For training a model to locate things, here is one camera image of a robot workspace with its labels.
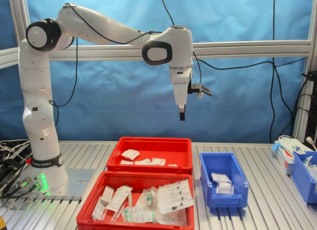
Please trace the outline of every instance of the metal profile bar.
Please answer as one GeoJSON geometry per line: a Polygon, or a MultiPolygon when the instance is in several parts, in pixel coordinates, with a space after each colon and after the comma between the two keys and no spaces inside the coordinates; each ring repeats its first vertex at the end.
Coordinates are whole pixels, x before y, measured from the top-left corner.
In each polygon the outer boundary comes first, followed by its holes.
{"type": "Polygon", "coordinates": [[[18,47],[0,50],[0,69],[18,63],[18,47]]]}
{"type": "MultiPolygon", "coordinates": [[[[309,40],[312,41],[310,45],[310,51],[308,59],[306,59],[306,66],[304,73],[307,74],[309,71],[313,71],[314,69],[317,69],[317,61],[314,60],[315,56],[315,43],[316,43],[316,26],[317,26],[317,0],[313,0],[313,6],[312,6],[312,15],[311,15],[311,24],[310,24],[310,31],[309,31],[309,40]]],[[[305,94],[312,94],[313,92],[313,86],[314,83],[311,81],[308,81],[303,89],[303,93],[305,94]]],[[[300,102],[298,103],[298,106],[309,110],[311,105],[311,97],[309,95],[304,95],[301,97],[300,102]]],[[[293,136],[297,138],[300,142],[304,142],[305,139],[305,133],[306,133],[306,126],[308,121],[308,113],[302,109],[298,109],[296,120],[295,120],[295,128],[293,132],[293,136]]]]}
{"type": "MultiPolygon", "coordinates": [[[[311,51],[311,41],[253,41],[194,44],[198,58],[237,57],[305,57],[311,51]]],[[[51,53],[52,61],[75,61],[76,46],[51,53]]],[[[143,60],[141,49],[133,46],[79,46],[81,61],[143,60]]]]}
{"type": "Polygon", "coordinates": [[[27,0],[9,0],[9,2],[11,7],[16,42],[19,45],[20,41],[25,38],[26,28],[30,24],[27,0]]]}

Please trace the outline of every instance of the white box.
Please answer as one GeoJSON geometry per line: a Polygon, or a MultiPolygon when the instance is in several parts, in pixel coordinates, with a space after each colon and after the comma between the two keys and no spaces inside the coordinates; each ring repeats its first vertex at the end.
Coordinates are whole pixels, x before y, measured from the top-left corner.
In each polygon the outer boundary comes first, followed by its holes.
{"type": "Polygon", "coordinates": [[[293,171],[294,156],[293,154],[285,151],[284,148],[278,147],[277,151],[273,151],[277,156],[279,163],[282,166],[283,171],[287,175],[291,175],[293,171]]]}

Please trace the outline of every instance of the sterile pouch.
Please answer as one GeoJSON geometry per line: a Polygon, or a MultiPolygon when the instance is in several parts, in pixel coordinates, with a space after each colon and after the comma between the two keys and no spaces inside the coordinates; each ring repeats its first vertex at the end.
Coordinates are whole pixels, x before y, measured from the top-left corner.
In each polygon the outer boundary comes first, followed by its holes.
{"type": "Polygon", "coordinates": [[[162,214],[157,208],[155,220],[159,224],[187,226],[186,210],[181,209],[168,214],[162,214]]]}
{"type": "Polygon", "coordinates": [[[122,160],[122,161],[120,162],[120,164],[121,164],[121,165],[133,165],[133,162],[129,162],[129,161],[124,161],[124,160],[122,160]]]}
{"type": "Polygon", "coordinates": [[[101,202],[104,204],[109,204],[113,196],[114,189],[108,185],[105,187],[104,193],[101,197],[101,202]]]}
{"type": "Polygon", "coordinates": [[[188,180],[158,188],[158,208],[162,214],[175,212],[193,205],[194,200],[188,180]]]}
{"type": "Polygon", "coordinates": [[[133,222],[132,212],[131,212],[131,209],[129,207],[125,208],[121,215],[122,215],[124,222],[129,222],[129,223],[133,222]]]}
{"type": "Polygon", "coordinates": [[[150,159],[144,159],[142,161],[135,161],[135,165],[150,165],[151,161],[150,159]]]}
{"type": "Polygon", "coordinates": [[[123,204],[125,199],[128,197],[131,190],[132,190],[132,187],[129,187],[127,185],[123,185],[123,186],[119,187],[116,190],[110,203],[106,206],[106,209],[112,210],[115,213],[118,212],[120,206],[123,204]]]}
{"type": "Polygon", "coordinates": [[[162,214],[168,214],[177,210],[185,209],[194,205],[193,198],[184,199],[179,201],[166,202],[164,204],[159,204],[158,208],[162,214]]]}
{"type": "Polygon", "coordinates": [[[189,184],[188,184],[188,180],[186,179],[186,180],[181,181],[181,182],[176,182],[173,184],[166,184],[166,185],[160,186],[160,187],[161,188],[164,187],[168,191],[174,191],[174,190],[180,190],[180,189],[187,188],[187,187],[189,187],[189,184]]]}
{"type": "Polygon", "coordinates": [[[311,161],[311,159],[313,158],[313,156],[309,156],[308,158],[306,158],[304,161],[303,161],[303,164],[304,166],[307,168],[308,167],[308,164],[309,162],[311,161]]]}
{"type": "Polygon", "coordinates": [[[313,168],[315,171],[317,171],[317,165],[316,164],[309,163],[308,166],[313,168]]]}
{"type": "Polygon", "coordinates": [[[216,194],[232,194],[233,185],[227,182],[217,183],[216,194]]]}
{"type": "Polygon", "coordinates": [[[152,158],[151,166],[164,166],[166,160],[161,158],[152,158]]]}
{"type": "Polygon", "coordinates": [[[143,211],[144,223],[155,223],[155,211],[143,211]]]}
{"type": "Polygon", "coordinates": [[[133,218],[135,223],[144,223],[141,205],[134,206],[132,208],[132,212],[133,212],[133,218]]]}
{"type": "Polygon", "coordinates": [[[150,189],[143,190],[140,204],[143,214],[147,211],[155,211],[158,205],[158,189],[151,187],[150,189]]]}
{"type": "Polygon", "coordinates": [[[105,210],[106,205],[101,202],[101,196],[98,199],[98,202],[94,208],[94,211],[91,215],[93,220],[104,220],[107,210],[105,210]]]}
{"type": "Polygon", "coordinates": [[[126,150],[124,151],[121,156],[127,158],[127,159],[130,159],[130,160],[133,160],[134,158],[136,158],[137,156],[139,156],[139,152],[136,151],[136,150],[133,150],[133,149],[129,149],[129,150],[126,150]]]}
{"type": "Polygon", "coordinates": [[[227,175],[225,175],[225,174],[220,174],[220,173],[213,172],[211,174],[211,177],[212,177],[212,181],[213,182],[216,182],[216,183],[228,182],[228,183],[232,184],[230,178],[227,175]]]}

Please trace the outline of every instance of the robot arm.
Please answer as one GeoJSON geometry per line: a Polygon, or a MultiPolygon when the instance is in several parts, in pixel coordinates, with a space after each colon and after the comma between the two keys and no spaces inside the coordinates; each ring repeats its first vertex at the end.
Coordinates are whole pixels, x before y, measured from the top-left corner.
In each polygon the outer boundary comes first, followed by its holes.
{"type": "Polygon", "coordinates": [[[189,29],[172,26],[159,35],[145,33],[112,20],[91,9],[65,4],[58,17],[32,23],[26,40],[19,45],[19,74],[25,103],[23,124],[32,147],[32,163],[21,173],[39,182],[44,192],[67,181],[62,166],[58,138],[53,119],[50,60],[51,51],[70,46],[74,37],[97,44],[130,43],[142,48],[142,57],[150,65],[168,63],[175,102],[185,119],[187,93],[204,92],[191,85],[193,76],[193,42],[189,29]]]}

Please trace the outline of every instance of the slotted table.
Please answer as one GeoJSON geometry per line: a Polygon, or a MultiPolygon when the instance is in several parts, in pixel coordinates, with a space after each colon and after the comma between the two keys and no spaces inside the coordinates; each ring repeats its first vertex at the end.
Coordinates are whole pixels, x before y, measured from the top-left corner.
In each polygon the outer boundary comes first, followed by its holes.
{"type": "MultiPolygon", "coordinates": [[[[96,169],[82,201],[10,199],[1,202],[0,216],[8,230],[75,230],[76,216],[116,142],[62,141],[68,168],[96,169]]],[[[195,229],[201,230],[317,230],[317,205],[306,204],[292,179],[283,174],[269,144],[193,143],[195,229]],[[233,152],[249,182],[248,206],[205,206],[200,183],[200,152],[233,152]]]]}

